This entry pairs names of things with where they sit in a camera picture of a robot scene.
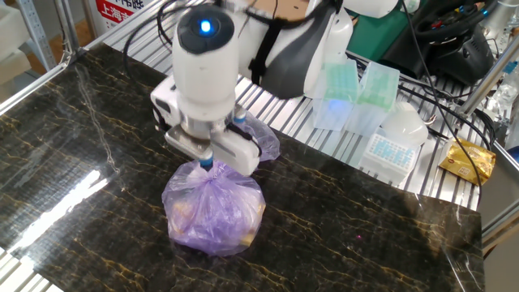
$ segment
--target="green panel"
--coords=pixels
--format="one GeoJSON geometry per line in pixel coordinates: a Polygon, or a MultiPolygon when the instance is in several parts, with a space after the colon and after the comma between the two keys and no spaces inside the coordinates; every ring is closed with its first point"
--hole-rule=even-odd
{"type": "Polygon", "coordinates": [[[398,9],[380,19],[360,15],[348,51],[377,62],[406,26],[405,13],[398,9]]]}

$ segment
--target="blue led light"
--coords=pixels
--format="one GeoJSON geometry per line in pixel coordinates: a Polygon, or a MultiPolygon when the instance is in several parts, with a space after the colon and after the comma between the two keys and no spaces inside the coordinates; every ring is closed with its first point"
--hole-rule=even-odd
{"type": "Polygon", "coordinates": [[[202,22],[200,22],[200,31],[204,33],[211,32],[211,23],[209,20],[202,20],[202,22]]]}

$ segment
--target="gold foil packet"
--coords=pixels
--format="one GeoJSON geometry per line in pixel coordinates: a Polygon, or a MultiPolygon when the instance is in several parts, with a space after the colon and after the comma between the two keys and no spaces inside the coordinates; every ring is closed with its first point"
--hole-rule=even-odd
{"type": "MultiPolygon", "coordinates": [[[[494,169],[495,154],[469,141],[459,140],[476,165],[481,184],[483,185],[490,178],[494,169]]],[[[455,139],[445,145],[444,160],[439,167],[475,185],[478,184],[478,177],[474,172],[474,167],[455,139]]]]}

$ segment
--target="cardboard box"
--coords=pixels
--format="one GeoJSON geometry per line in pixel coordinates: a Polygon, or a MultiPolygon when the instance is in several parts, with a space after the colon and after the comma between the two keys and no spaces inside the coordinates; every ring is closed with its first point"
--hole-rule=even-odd
{"type": "MultiPolygon", "coordinates": [[[[276,0],[257,0],[254,8],[268,12],[270,15],[274,12],[276,0]]],[[[277,0],[276,16],[288,20],[302,19],[308,8],[307,0],[277,0]]]]}

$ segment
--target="metal shelf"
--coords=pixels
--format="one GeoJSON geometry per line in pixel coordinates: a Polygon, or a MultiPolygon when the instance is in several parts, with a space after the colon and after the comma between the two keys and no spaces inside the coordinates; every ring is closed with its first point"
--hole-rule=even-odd
{"type": "MultiPolygon", "coordinates": [[[[190,1],[190,4],[199,2],[202,1],[190,1]]],[[[150,4],[146,9],[137,13],[135,17],[119,25],[115,32],[110,32],[109,36],[101,37],[102,41],[114,49],[122,51],[131,31],[142,21],[153,16],[159,7],[160,2],[150,4]]],[[[166,30],[170,31],[173,27],[173,22],[165,23],[168,23],[165,26],[166,30]]],[[[169,49],[161,43],[155,23],[146,26],[135,37],[129,55],[166,75],[172,74],[172,62],[170,61],[172,56],[169,49]]],[[[406,82],[401,83],[401,85],[414,92],[427,95],[418,85],[406,82]]],[[[467,93],[470,90],[470,88],[461,88],[449,81],[445,82],[445,80],[439,80],[436,86],[453,95],[467,93]]],[[[347,131],[315,129],[313,127],[311,99],[299,97],[289,101],[280,101],[245,78],[238,80],[236,95],[239,104],[270,127],[335,157],[337,160],[357,167],[369,139],[347,131]]],[[[399,90],[397,100],[411,103],[418,109],[423,119],[428,119],[433,114],[440,116],[435,106],[406,92],[399,90]]],[[[484,130],[483,124],[477,119],[472,117],[471,121],[475,122],[481,131],[484,130]]],[[[436,120],[433,128],[448,136],[448,129],[441,119],[436,120]]],[[[463,127],[458,135],[463,139],[483,145],[481,139],[468,127],[463,127]]],[[[475,210],[479,198],[478,187],[437,167],[441,150],[446,142],[445,140],[438,140],[430,136],[429,140],[422,146],[420,158],[411,175],[398,185],[394,185],[392,182],[384,183],[391,184],[405,191],[447,200],[475,210]]],[[[374,178],[378,178],[377,173],[362,171],[374,178]]]]}

